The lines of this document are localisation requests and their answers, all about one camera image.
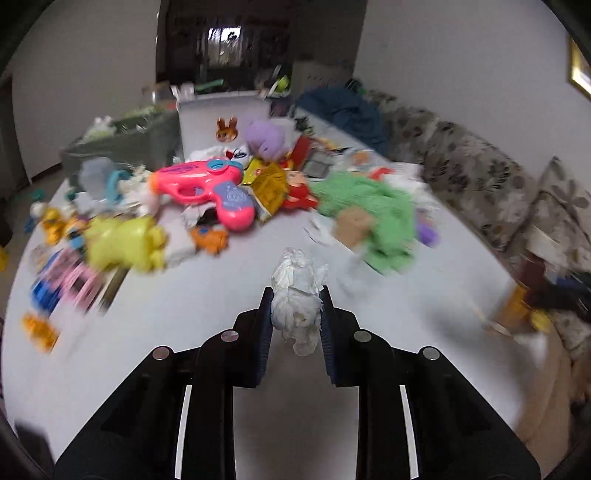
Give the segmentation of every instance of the blue blanket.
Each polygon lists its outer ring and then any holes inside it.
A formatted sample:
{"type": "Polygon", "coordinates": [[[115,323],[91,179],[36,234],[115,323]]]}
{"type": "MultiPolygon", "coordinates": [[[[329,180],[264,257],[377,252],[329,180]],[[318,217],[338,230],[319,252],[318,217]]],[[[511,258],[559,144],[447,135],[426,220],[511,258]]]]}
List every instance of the blue blanket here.
{"type": "Polygon", "coordinates": [[[382,155],[387,150],[382,115],[376,107],[344,88],[318,88],[300,96],[297,106],[330,122],[382,155]]]}

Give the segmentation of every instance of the green plush toy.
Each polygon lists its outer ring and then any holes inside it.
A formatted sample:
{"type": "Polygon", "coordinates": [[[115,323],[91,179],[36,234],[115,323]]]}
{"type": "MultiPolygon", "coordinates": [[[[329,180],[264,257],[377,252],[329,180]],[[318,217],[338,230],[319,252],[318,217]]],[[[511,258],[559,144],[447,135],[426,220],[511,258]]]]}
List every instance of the green plush toy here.
{"type": "Polygon", "coordinates": [[[372,268],[386,273],[412,261],[415,212],[408,193],[347,172],[332,173],[309,187],[320,201],[318,211],[322,215],[336,217],[342,209],[359,206],[376,219],[365,257],[372,268]]]}

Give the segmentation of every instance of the picture frame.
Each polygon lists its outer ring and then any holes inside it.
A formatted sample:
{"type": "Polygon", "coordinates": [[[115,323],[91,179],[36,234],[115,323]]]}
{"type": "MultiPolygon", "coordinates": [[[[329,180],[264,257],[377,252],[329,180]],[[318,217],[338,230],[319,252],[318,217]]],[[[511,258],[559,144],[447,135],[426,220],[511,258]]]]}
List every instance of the picture frame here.
{"type": "Polygon", "coordinates": [[[572,37],[569,37],[569,55],[569,83],[591,100],[591,67],[572,37]]]}

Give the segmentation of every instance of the doorway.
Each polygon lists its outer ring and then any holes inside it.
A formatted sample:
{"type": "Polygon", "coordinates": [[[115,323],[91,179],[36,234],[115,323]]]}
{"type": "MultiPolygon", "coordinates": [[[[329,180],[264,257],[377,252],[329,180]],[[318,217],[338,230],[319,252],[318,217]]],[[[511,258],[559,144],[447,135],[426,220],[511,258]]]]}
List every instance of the doorway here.
{"type": "Polygon", "coordinates": [[[9,198],[29,185],[14,127],[12,78],[0,85],[0,197],[9,198]]]}

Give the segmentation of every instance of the crumpled tissue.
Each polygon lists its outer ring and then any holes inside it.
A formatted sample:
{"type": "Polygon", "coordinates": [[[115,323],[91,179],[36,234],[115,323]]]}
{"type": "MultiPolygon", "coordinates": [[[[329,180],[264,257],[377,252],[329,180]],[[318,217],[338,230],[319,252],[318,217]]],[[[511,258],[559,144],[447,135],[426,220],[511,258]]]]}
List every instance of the crumpled tissue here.
{"type": "Polygon", "coordinates": [[[287,248],[273,276],[271,321],[284,339],[293,338],[298,356],[310,355],[320,339],[319,294],[328,273],[328,265],[317,267],[297,248],[287,248]]]}

